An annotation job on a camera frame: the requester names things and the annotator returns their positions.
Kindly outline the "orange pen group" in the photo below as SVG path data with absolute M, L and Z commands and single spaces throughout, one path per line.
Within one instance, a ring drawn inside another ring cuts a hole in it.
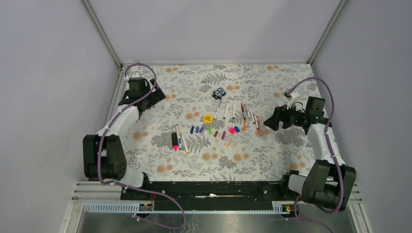
M 258 125 L 259 133 L 261 133 L 261 131 L 262 131 L 262 126 L 261 126 L 260 116 L 257 116 L 257 125 Z

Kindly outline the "brown cap white pen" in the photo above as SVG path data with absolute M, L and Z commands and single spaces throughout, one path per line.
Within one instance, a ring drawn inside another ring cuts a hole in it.
M 251 106 L 248 107 L 248 114 L 249 114 L 249 118 L 250 118 L 251 122 L 252 122 L 253 124 L 255 124 L 255 123 L 256 123 L 256 120 L 255 120 L 255 118 L 254 118 L 254 115 L 253 115 Z

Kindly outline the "orange red pen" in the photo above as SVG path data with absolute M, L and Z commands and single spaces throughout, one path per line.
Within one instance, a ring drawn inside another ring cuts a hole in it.
M 241 112 L 242 112 L 243 122 L 244 122 L 244 123 L 246 123 L 247 118 L 246 118 L 246 115 L 245 115 L 244 104 L 243 104 L 242 102 L 240 103 L 240 107 L 241 107 Z

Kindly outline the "blue whiteboard marker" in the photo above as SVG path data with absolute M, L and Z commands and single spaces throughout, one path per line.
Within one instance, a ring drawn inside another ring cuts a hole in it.
M 175 130 L 176 130 L 176 135 L 177 135 L 178 147 L 179 147 L 180 150 L 182 150 L 183 146 L 182 146 L 182 141 L 181 141 L 181 136 L 180 136 L 179 125 L 178 124 L 175 125 Z

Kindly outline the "black pink highlighter marker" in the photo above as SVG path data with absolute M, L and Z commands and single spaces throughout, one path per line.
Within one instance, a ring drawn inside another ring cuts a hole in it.
M 175 151 L 178 151 L 179 149 L 179 142 L 176 132 L 172 133 L 172 147 Z

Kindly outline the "purple cap white pen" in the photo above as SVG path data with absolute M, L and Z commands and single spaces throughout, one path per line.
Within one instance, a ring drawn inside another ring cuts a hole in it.
M 235 102 L 232 102 L 232 115 L 231 119 L 234 120 L 236 118 L 236 105 Z

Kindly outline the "pink highlighter cap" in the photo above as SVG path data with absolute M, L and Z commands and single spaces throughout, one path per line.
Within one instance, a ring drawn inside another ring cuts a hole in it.
M 233 127 L 230 127 L 230 128 L 228 129 L 228 131 L 229 131 L 231 134 L 235 134 L 235 133 L 236 133 L 236 130 L 235 130 L 235 128 L 233 128 Z

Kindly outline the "orange tip white pen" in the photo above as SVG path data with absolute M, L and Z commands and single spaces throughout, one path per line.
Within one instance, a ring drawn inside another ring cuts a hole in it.
M 184 135 L 182 133 L 180 133 L 180 135 L 181 135 L 181 139 L 183 141 L 184 150 L 185 150 L 186 154 L 190 154 L 186 138 L 184 137 Z

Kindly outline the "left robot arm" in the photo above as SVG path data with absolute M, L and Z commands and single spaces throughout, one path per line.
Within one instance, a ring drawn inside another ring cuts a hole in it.
M 126 90 L 110 121 L 97 133 L 83 138 L 84 174 L 93 180 L 103 180 L 110 185 L 121 183 L 131 187 L 140 200 L 149 197 L 151 187 L 144 182 L 146 174 L 127 166 L 121 139 L 142 113 L 166 96 L 155 79 L 130 78 Z

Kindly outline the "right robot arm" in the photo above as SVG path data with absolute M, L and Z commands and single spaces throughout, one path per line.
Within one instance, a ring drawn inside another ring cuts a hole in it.
M 304 110 L 286 104 L 277 106 L 263 124 L 274 131 L 291 126 L 302 128 L 315 156 L 307 176 L 300 175 L 298 171 L 283 175 L 279 195 L 291 200 L 299 194 L 302 201 L 335 213 L 346 208 L 357 173 L 338 154 L 332 127 L 324 117 L 324 104 L 322 98 L 309 97 Z

